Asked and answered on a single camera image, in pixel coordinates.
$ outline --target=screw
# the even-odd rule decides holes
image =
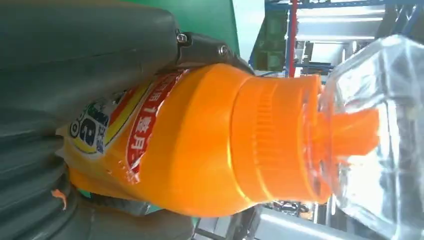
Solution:
[[[186,44],[189,41],[189,38],[187,37],[187,35],[185,35],[184,33],[178,33],[176,35],[176,41],[179,44]]]
[[[218,48],[218,54],[222,57],[228,54],[228,47],[226,45],[222,45]]]

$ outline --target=red label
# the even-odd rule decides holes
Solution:
[[[140,160],[149,145],[159,108],[169,95],[181,72],[160,77],[159,83],[147,95],[135,118],[126,146],[126,161],[133,174],[138,174]]]

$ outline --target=bottle cap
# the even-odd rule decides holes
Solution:
[[[331,194],[326,178],[338,177],[339,156],[377,146],[376,110],[319,112],[320,92],[318,76],[252,77],[241,87],[231,120],[231,162],[252,201],[324,203]]]

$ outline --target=orange bottle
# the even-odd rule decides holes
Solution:
[[[365,110],[328,121],[318,111],[320,85],[318,76],[261,78],[224,64],[167,76],[129,90],[117,106],[86,109],[79,127],[62,130],[62,154],[78,188],[191,216],[277,199],[325,202],[322,163],[335,167],[336,154],[373,149],[379,116]]]

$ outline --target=metal shelf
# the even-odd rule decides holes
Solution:
[[[378,6],[384,4],[422,4],[422,0],[364,0],[364,1],[347,1],[347,2],[328,2],[328,3],[306,3],[298,4],[298,9],[325,9],[325,8],[344,8],[344,7],[364,7]],[[266,11],[291,10],[294,4],[287,3],[269,3],[265,5]]]
[[[393,34],[403,34],[409,36],[413,25],[416,23],[420,13],[423,11],[423,0],[363,0],[349,2],[328,2],[328,3],[267,3],[266,11],[288,11],[288,30],[285,55],[285,72],[287,77],[294,77],[295,67],[303,67],[301,64],[294,63],[294,45],[296,44],[297,10],[298,9],[319,9],[319,8],[342,8],[342,7],[362,7],[377,5],[401,5],[393,27]],[[328,71],[329,68],[320,65],[308,64],[304,67],[322,69]]]

